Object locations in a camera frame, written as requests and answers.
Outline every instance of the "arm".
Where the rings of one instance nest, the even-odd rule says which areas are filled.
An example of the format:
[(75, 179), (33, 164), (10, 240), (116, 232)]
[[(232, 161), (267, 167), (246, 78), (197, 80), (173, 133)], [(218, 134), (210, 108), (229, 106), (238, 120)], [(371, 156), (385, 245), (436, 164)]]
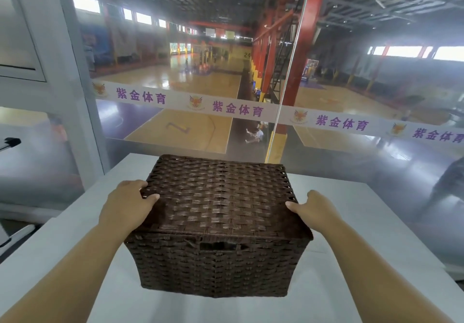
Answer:
[(452, 322), (345, 223), (319, 192), (308, 192), (305, 204), (286, 205), (329, 243), (364, 323)]
[(123, 181), (111, 192), (98, 225), (0, 318), (0, 323), (84, 323), (116, 251), (147, 217), (159, 195), (142, 199), (146, 181)]

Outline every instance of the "hand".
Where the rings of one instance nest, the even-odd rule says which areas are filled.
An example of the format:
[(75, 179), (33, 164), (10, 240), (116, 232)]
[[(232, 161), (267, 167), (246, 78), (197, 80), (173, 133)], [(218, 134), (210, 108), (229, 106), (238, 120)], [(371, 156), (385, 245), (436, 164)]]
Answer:
[(123, 181), (109, 195), (103, 205), (98, 226), (115, 236), (121, 242), (131, 231), (140, 226), (153, 205), (160, 198), (159, 194), (149, 195), (143, 199), (140, 189), (147, 186), (143, 180)]
[(333, 203), (315, 190), (308, 192), (306, 203), (299, 205), (298, 203), (287, 201), (285, 205), (292, 212), (298, 214), (307, 226), (322, 234), (326, 229), (331, 226), (337, 226), (337, 223), (342, 221)]

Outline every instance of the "brown woven basket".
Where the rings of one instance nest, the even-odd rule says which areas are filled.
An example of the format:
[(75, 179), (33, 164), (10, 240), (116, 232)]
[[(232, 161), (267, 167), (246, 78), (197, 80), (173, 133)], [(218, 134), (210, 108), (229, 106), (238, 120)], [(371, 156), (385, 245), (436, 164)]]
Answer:
[(126, 239), (142, 287), (208, 297), (285, 296), (311, 231), (285, 168), (165, 154), (142, 196), (159, 193)]

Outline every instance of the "forearm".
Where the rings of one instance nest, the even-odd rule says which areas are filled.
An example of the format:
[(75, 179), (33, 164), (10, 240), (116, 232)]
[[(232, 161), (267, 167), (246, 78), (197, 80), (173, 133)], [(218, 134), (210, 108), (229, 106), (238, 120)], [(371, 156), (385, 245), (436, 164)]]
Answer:
[(0, 323), (86, 322), (123, 239), (96, 226), (19, 302)]
[(344, 221), (323, 235), (364, 323), (451, 322)]

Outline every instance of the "white banner strip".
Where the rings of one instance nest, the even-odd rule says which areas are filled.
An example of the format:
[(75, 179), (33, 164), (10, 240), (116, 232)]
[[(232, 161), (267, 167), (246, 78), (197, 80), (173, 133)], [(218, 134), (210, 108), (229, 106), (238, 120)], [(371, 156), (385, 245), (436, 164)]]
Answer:
[[(227, 116), (275, 123), (278, 105), (126, 85), (93, 80), (95, 95), (104, 100)], [(356, 133), (378, 137), (401, 137), (429, 142), (460, 144), (464, 129), (410, 121), (382, 119), (372, 115), (334, 113), (325, 110), (282, 106), (279, 124)]]

